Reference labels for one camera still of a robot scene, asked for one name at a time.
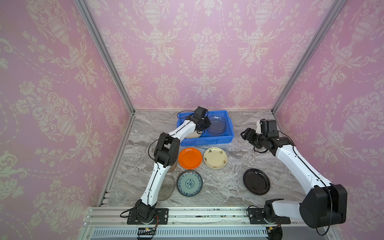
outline black mounting plate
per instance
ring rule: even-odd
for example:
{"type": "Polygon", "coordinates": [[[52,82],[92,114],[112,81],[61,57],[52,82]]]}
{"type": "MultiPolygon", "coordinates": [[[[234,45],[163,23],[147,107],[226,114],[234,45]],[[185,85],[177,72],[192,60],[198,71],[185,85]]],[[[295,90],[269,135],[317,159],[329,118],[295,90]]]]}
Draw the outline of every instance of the black mounting plate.
{"type": "MultiPolygon", "coordinates": [[[[251,224],[271,224],[265,221],[262,208],[249,208],[248,214],[249,222],[251,224]]],[[[278,221],[280,221],[281,224],[291,224],[289,217],[277,217],[275,224],[278,224],[278,221]]]]}
{"type": "MultiPolygon", "coordinates": [[[[159,217],[159,225],[167,225],[167,223],[168,223],[168,212],[169,212],[169,209],[155,209],[155,214],[154,215],[157,215],[159,217]]],[[[157,219],[153,218],[153,220],[150,223],[148,223],[148,225],[149,224],[156,224],[156,221],[157,221],[157,219]]],[[[138,219],[133,219],[132,216],[130,216],[127,219],[127,224],[128,225],[142,225],[144,223],[142,223],[138,219]]]]}

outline wallpaper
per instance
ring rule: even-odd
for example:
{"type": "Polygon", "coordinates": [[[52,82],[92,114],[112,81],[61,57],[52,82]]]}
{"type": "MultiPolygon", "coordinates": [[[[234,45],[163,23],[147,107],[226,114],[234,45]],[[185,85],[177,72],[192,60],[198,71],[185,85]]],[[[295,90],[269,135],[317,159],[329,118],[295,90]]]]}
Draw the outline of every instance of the wallpaper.
{"type": "Polygon", "coordinates": [[[348,191],[345,240],[384,227],[384,1],[348,0],[277,118],[317,170],[348,191]]]}
{"type": "Polygon", "coordinates": [[[0,4],[0,239],[76,239],[130,116],[73,1],[0,4]]]}
{"type": "Polygon", "coordinates": [[[140,109],[271,109],[333,0],[87,0],[140,109]]]}

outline cream plate with floral pattern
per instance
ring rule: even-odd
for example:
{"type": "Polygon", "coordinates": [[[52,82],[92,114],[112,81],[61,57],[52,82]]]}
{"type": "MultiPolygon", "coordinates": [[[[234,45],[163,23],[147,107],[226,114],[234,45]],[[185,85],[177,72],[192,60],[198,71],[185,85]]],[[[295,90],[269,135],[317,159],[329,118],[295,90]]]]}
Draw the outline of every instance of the cream plate with floral pattern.
{"type": "Polygon", "coordinates": [[[210,168],[222,168],[227,164],[227,161],[227,154],[221,148],[211,147],[204,153],[204,162],[210,168]]]}

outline marble countertop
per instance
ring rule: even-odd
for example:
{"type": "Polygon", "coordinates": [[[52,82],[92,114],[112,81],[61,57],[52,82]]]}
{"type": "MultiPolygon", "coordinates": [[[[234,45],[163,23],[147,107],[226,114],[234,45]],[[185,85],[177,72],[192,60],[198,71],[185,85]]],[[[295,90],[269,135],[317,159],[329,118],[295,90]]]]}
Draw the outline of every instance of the marble countertop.
{"type": "MultiPolygon", "coordinates": [[[[304,190],[289,169],[270,152],[259,154],[240,137],[247,127],[255,128],[260,119],[273,119],[270,111],[228,112],[235,138],[229,144],[197,146],[205,150],[215,146],[228,155],[226,166],[209,168],[204,162],[195,169],[203,178],[203,188],[193,197],[181,195],[175,187],[171,197],[158,201],[158,206],[245,206],[264,205],[268,199],[303,200],[304,190]],[[262,170],[271,182],[270,191],[262,196],[249,192],[243,184],[243,174],[250,168],[262,170]]],[[[161,132],[176,128],[177,112],[136,112],[136,118],[113,181],[108,206],[134,206],[143,194],[153,170],[153,160],[147,149],[161,132]]],[[[185,169],[179,164],[171,175],[175,181],[185,169]]]]}

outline black cable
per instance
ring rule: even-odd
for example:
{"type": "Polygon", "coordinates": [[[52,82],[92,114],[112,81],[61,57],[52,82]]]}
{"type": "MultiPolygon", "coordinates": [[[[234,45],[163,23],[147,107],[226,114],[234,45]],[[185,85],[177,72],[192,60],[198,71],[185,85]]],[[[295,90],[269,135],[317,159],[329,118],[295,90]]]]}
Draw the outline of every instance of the black cable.
{"type": "MultiPolygon", "coordinates": [[[[153,233],[152,237],[151,237],[149,240],[151,240],[151,239],[156,235],[156,230],[157,230],[157,227],[159,226],[159,217],[158,217],[157,215],[155,215],[155,217],[157,218],[157,222],[156,222],[155,227],[152,228],[152,230],[151,230],[151,232],[154,231],[154,233],[153,233]]],[[[140,239],[140,236],[141,236],[141,235],[145,235],[145,236],[146,236],[147,234],[145,234],[145,233],[146,233],[146,232],[143,232],[143,233],[137,233],[138,239],[140,239]]]]}
{"type": "Polygon", "coordinates": [[[250,217],[249,214],[248,214],[248,210],[249,210],[251,207],[256,207],[256,208],[258,208],[258,209],[261,209],[261,208],[259,208],[258,206],[250,205],[250,206],[247,208],[247,210],[245,211],[245,214],[246,214],[248,217],[250,217]]]}
{"type": "Polygon", "coordinates": [[[327,187],[327,189],[328,189],[328,194],[329,194],[329,199],[330,199],[330,201],[331,201],[331,212],[329,213],[329,224],[328,224],[328,228],[327,228],[327,230],[325,231],[325,233],[323,233],[323,234],[320,234],[319,233],[319,231],[317,230],[317,228],[316,228],[316,232],[317,232],[317,234],[319,234],[320,236],[324,236],[324,235],[326,235],[327,233],[328,233],[328,231],[329,231],[329,228],[331,227],[331,219],[332,219],[332,197],[331,197],[331,191],[329,190],[329,188],[327,187]]]}
{"type": "Polygon", "coordinates": [[[280,226],[280,229],[281,229],[281,235],[283,236],[283,235],[284,235],[284,233],[283,233],[283,227],[281,226],[280,221],[279,221],[279,226],[280,226]]]}
{"type": "Polygon", "coordinates": [[[289,138],[289,140],[291,140],[291,142],[293,143],[293,145],[294,145],[294,142],[293,142],[293,140],[291,139],[291,137],[290,136],[288,136],[287,134],[285,134],[285,133],[283,133],[283,132],[281,132],[282,134],[284,134],[285,136],[287,136],[288,138],[289,138]]]}
{"type": "Polygon", "coordinates": [[[179,114],[182,113],[182,112],[195,112],[195,111],[192,111],[192,110],[184,110],[184,111],[181,111],[177,114],[177,118],[179,118],[179,114]]]}
{"type": "Polygon", "coordinates": [[[183,129],[185,126],[187,126],[190,122],[192,122],[192,121],[189,120],[189,122],[188,122],[186,125],[182,126],[179,130],[177,130],[177,131],[175,132],[175,134],[178,133],[180,130],[182,130],[182,129],[183,129]]]}
{"type": "Polygon", "coordinates": [[[296,151],[295,151],[295,147],[294,146],[292,146],[292,149],[293,149],[293,152],[296,154],[296,156],[301,160],[301,162],[302,163],[304,163],[304,165],[313,173],[313,175],[315,175],[315,177],[317,177],[318,179],[320,179],[317,175],[316,175],[316,173],[314,173],[313,171],[312,171],[312,169],[310,169],[308,166],[307,166],[307,164],[299,157],[299,155],[296,153],[296,151]]]}
{"type": "Polygon", "coordinates": [[[124,212],[122,212],[122,213],[120,214],[120,217],[122,217],[122,218],[127,218],[127,217],[129,217],[129,215],[127,215],[127,216],[122,216],[122,214],[124,214],[124,213],[126,213],[126,212],[130,212],[132,209],[134,209],[134,207],[131,208],[131,209],[125,210],[124,212]]]}
{"type": "Polygon", "coordinates": [[[150,154],[149,154],[149,149],[151,148],[151,146],[152,146],[152,144],[154,144],[154,142],[156,142],[157,140],[159,140],[160,138],[162,138],[162,137],[159,137],[158,139],[156,139],[155,141],[153,141],[150,145],[149,145],[149,147],[148,147],[148,156],[152,159],[152,160],[155,160],[154,158],[152,158],[151,156],[150,156],[150,154]]]}
{"type": "Polygon", "coordinates": [[[268,152],[268,149],[265,150],[265,151],[262,151],[262,152],[256,151],[255,147],[253,147],[253,150],[254,150],[255,152],[258,152],[258,153],[266,153],[266,152],[268,152]]]}
{"type": "Polygon", "coordinates": [[[152,184],[148,189],[148,199],[147,199],[147,205],[148,206],[149,206],[149,193],[151,192],[151,188],[152,188],[153,182],[155,181],[155,178],[156,178],[158,171],[159,171],[159,164],[157,163],[157,170],[156,170],[155,176],[153,177],[152,184]]]}

